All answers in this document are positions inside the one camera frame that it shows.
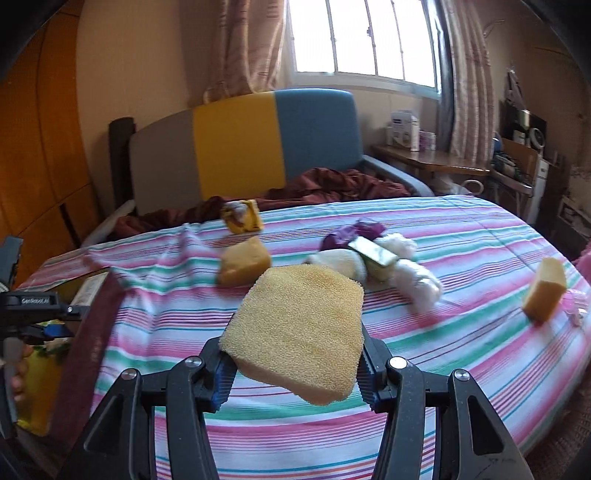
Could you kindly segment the yellow sponge block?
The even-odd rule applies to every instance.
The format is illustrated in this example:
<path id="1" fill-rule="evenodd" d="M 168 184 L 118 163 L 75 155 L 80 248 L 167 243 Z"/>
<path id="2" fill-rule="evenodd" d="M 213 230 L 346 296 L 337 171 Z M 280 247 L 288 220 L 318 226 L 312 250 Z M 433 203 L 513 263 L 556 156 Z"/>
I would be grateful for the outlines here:
<path id="1" fill-rule="evenodd" d="M 524 313 L 534 322 L 547 322 L 554 315 L 566 290 L 563 264 L 555 258 L 544 258 L 523 302 Z"/>
<path id="2" fill-rule="evenodd" d="M 219 347 L 243 376 L 324 406 L 349 397 L 363 350 L 360 283 L 317 265 L 271 267 L 226 326 Z"/>

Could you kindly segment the large yellow sponge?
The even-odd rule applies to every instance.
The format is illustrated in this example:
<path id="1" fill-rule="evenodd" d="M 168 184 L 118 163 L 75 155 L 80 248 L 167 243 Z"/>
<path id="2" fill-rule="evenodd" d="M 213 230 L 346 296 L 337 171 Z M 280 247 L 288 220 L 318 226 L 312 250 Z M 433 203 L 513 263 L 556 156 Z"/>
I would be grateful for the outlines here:
<path id="1" fill-rule="evenodd" d="M 223 287 L 252 285 L 271 267 L 271 256 L 259 236 L 224 250 L 216 281 Z"/>

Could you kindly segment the purple snack packet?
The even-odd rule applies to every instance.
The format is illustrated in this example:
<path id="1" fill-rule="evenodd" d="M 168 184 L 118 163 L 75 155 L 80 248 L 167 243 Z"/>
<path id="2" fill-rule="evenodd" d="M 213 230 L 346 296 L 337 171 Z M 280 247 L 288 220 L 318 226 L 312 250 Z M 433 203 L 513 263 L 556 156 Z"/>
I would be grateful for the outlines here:
<path id="1" fill-rule="evenodd" d="M 381 222 L 360 219 L 353 223 L 353 225 L 339 227 L 334 232 L 326 235 L 322 239 L 320 250 L 345 249 L 348 247 L 349 242 L 352 242 L 359 236 L 373 241 L 379 238 L 386 230 L 387 227 Z"/>

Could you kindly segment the gold cardboard box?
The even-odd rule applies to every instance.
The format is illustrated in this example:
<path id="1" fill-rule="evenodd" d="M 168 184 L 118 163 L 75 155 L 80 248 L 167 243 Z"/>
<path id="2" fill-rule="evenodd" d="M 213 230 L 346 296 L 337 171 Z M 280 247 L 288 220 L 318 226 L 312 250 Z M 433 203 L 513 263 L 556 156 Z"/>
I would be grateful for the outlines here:
<path id="1" fill-rule="evenodd" d="M 17 425 L 70 447 L 89 418 L 94 385 L 124 291 L 107 269 L 63 282 L 51 291 L 68 306 L 89 311 L 79 322 L 42 324 L 55 338 L 36 346 L 28 357 Z"/>

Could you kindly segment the wooden wardrobe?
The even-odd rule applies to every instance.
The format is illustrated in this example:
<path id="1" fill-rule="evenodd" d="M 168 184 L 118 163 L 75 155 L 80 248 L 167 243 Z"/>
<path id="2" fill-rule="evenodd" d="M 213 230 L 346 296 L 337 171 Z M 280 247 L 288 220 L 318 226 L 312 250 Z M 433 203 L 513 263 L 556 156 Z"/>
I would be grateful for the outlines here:
<path id="1" fill-rule="evenodd" d="M 23 241 L 17 284 L 78 248 L 103 219 L 79 123 L 82 6 L 66 2 L 1 81 L 1 234 Z"/>

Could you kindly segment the striped bed sheet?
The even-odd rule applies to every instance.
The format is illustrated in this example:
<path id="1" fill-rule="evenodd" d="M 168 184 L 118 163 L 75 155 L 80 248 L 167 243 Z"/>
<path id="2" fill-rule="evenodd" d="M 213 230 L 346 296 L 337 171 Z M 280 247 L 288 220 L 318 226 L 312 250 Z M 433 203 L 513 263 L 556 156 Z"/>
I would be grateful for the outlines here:
<path id="1" fill-rule="evenodd" d="M 558 250 L 517 216 L 484 199 L 453 195 L 301 206 L 263 214 L 260 240 L 273 272 L 297 271 L 322 239 L 359 220 L 415 241 L 416 262 L 442 283 L 442 297 L 418 312 L 386 283 L 329 287 L 277 282 L 263 324 L 325 347 L 325 371 L 346 361 L 346 335 L 369 334 L 419 369 L 468 371 L 523 450 L 533 448 L 564 411 L 590 363 L 590 323 L 557 309 L 537 323 L 524 299 L 544 259 Z M 223 287 L 222 253 L 240 237 L 221 221 L 185 224 L 84 247 L 48 260 L 24 283 L 46 290 L 107 269 L 122 300 L 91 401 L 120 372 L 166 370 L 221 336 L 249 292 Z M 279 386 L 238 375 L 221 409 L 205 418 L 222 479 L 368 479 L 386 418 L 358 390 L 324 406 Z"/>

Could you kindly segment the pink quilt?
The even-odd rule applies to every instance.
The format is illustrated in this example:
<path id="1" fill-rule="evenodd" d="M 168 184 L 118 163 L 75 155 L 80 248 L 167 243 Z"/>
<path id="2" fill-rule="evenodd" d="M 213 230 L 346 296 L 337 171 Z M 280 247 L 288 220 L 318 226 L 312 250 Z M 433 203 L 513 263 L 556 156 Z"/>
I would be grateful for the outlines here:
<path id="1" fill-rule="evenodd" d="M 591 268 L 591 247 L 587 244 L 579 257 L 574 261 L 574 265 L 582 277 L 590 283 Z M 590 310 L 590 294 L 576 289 L 566 291 L 561 299 L 561 306 L 568 315 L 571 323 L 576 327 L 581 327 Z"/>

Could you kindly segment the cream rolled towel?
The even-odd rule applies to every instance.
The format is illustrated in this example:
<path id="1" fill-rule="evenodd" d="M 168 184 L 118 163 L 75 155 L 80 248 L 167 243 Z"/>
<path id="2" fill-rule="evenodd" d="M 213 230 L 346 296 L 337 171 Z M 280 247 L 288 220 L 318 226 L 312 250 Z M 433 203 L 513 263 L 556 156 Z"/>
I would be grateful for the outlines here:
<path id="1" fill-rule="evenodd" d="M 324 266 L 352 279 L 353 281 L 365 284 L 368 273 L 362 257 L 353 250 L 332 249 L 318 251 L 308 255 L 304 264 Z"/>

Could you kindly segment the grey yellow blue headboard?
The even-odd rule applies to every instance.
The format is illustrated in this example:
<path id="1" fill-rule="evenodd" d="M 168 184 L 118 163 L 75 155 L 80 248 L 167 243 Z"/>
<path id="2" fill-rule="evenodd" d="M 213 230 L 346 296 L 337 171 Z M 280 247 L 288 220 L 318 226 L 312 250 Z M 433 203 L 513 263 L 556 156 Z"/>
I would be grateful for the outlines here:
<path id="1" fill-rule="evenodd" d="M 348 170 L 363 157 L 353 95 L 287 89 L 201 105 L 130 138 L 139 214 L 184 210 L 212 196 L 255 198 L 315 167 Z"/>

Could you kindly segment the wooden desk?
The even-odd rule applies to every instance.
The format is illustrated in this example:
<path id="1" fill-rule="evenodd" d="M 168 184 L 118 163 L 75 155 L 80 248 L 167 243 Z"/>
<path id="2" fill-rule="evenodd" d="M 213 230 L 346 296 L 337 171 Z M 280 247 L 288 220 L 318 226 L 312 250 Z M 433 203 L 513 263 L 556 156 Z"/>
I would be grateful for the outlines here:
<path id="1" fill-rule="evenodd" d="M 413 152 L 388 145 L 373 145 L 372 152 L 385 162 L 399 162 L 419 172 L 487 177 L 487 164 L 478 166 L 471 161 L 442 151 Z"/>

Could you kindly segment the maroon blanket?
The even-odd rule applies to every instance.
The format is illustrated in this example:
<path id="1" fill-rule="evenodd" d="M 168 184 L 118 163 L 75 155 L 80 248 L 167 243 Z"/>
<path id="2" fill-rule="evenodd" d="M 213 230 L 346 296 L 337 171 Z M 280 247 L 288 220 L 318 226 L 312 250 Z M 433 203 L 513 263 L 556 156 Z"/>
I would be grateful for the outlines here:
<path id="1" fill-rule="evenodd" d="M 409 197 L 411 191 L 400 181 L 379 179 L 360 170 L 337 171 L 312 168 L 283 188 L 270 189 L 256 198 L 259 211 L 349 202 Z M 221 218 L 229 197 L 214 196 L 187 210 L 162 209 L 145 215 L 127 215 L 116 220 L 113 240 L 178 227 L 184 223 L 204 223 Z"/>

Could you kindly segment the white appliance box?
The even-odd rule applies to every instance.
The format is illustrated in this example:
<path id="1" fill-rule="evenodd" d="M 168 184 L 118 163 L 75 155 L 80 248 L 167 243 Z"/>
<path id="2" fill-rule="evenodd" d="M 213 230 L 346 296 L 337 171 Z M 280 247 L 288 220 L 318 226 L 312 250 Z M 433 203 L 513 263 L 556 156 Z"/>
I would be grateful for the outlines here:
<path id="1" fill-rule="evenodd" d="M 391 120 L 386 127 L 387 145 L 419 151 L 420 122 L 411 110 L 396 110 L 391 113 Z"/>

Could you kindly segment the pink curtain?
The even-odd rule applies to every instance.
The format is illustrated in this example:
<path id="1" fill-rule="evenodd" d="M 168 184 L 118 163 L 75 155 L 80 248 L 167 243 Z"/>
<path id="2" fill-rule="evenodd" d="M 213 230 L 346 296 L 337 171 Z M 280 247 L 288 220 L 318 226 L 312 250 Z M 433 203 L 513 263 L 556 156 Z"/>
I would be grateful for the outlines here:
<path id="1" fill-rule="evenodd" d="M 283 0 L 221 1 L 204 103 L 276 89 L 285 22 Z"/>

